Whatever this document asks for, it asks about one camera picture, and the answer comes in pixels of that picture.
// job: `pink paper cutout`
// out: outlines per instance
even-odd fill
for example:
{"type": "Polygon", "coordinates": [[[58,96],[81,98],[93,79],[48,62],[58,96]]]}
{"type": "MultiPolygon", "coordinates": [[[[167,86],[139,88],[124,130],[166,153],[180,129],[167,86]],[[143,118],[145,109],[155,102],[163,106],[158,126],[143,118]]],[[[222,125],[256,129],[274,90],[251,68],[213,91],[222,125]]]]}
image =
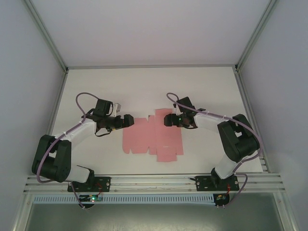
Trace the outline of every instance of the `pink paper cutout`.
{"type": "Polygon", "coordinates": [[[155,116],[135,118],[135,124],[123,129],[123,151],[127,154],[157,155],[157,161],[176,161],[177,155],[183,155],[181,130],[178,127],[166,127],[165,115],[172,109],[157,109],[155,116]]]}
{"type": "Polygon", "coordinates": [[[158,162],[171,162],[176,160],[177,160],[176,148],[170,148],[170,147],[157,148],[158,162]]]}

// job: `red wire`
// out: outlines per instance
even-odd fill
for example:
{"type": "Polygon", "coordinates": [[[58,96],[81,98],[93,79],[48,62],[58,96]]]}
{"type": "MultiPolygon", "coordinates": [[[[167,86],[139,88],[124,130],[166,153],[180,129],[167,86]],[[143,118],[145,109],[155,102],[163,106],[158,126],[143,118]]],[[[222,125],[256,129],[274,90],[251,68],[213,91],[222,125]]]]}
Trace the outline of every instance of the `red wire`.
{"type": "Polygon", "coordinates": [[[229,184],[227,184],[227,188],[228,188],[228,190],[227,190],[227,195],[229,194],[229,192],[230,192],[230,189],[231,189],[231,187],[230,187],[230,185],[229,184]]]}
{"type": "Polygon", "coordinates": [[[96,185],[98,186],[98,187],[100,187],[100,192],[97,194],[97,196],[99,196],[100,194],[101,194],[101,189],[103,188],[101,185],[100,185],[100,183],[96,183],[96,185]]]}

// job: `white table surface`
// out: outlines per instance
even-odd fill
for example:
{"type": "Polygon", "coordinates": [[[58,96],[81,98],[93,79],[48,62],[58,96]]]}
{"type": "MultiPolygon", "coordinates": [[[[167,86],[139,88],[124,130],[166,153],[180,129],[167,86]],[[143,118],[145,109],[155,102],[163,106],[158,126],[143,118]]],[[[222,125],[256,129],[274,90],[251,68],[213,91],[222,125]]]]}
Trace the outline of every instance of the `white table surface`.
{"type": "MultiPolygon", "coordinates": [[[[66,131],[82,113],[75,97],[90,92],[101,99],[122,105],[121,115],[154,115],[158,108],[171,108],[167,92],[180,98],[189,96],[196,108],[221,115],[245,115],[244,106],[231,67],[175,67],[70,70],[65,84],[53,134],[66,131]]],[[[85,111],[96,99],[81,96],[85,111]]],[[[179,174],[209,173],[224,155],[218,133],[207,129],[182,129],[184,155],[176,162],[157,162],[156,155],[125,154],[122,130],[98,138],[88,137],[72,151],[72,162],[89,167],[96,174],[179,174]]],[[[242,165],[238,172],[262,172],[260,160],[242,165]]]]}

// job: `glass panel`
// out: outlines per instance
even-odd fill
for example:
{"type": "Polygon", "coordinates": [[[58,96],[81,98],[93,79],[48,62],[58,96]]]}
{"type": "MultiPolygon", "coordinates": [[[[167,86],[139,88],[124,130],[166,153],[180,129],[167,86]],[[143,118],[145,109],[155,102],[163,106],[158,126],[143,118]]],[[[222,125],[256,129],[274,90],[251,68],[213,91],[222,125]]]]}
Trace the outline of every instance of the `glass panel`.
{"type": "Polygon", "coordinates": [[[33,205],[28,231],[279,231],[270,193],[242,194],[226,209],[209,205],[33,205]]]}

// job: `white ceiling panel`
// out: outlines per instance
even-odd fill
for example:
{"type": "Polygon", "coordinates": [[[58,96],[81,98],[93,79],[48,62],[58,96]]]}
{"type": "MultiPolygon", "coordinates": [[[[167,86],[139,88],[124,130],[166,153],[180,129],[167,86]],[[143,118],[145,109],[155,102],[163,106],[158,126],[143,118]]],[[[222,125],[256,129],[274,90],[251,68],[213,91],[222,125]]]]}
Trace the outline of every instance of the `white ceiling panel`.
{"type": "Polygon", "coordinates": [[[68,66],[235,64],[269,0],[33,0],[68,66]]]}

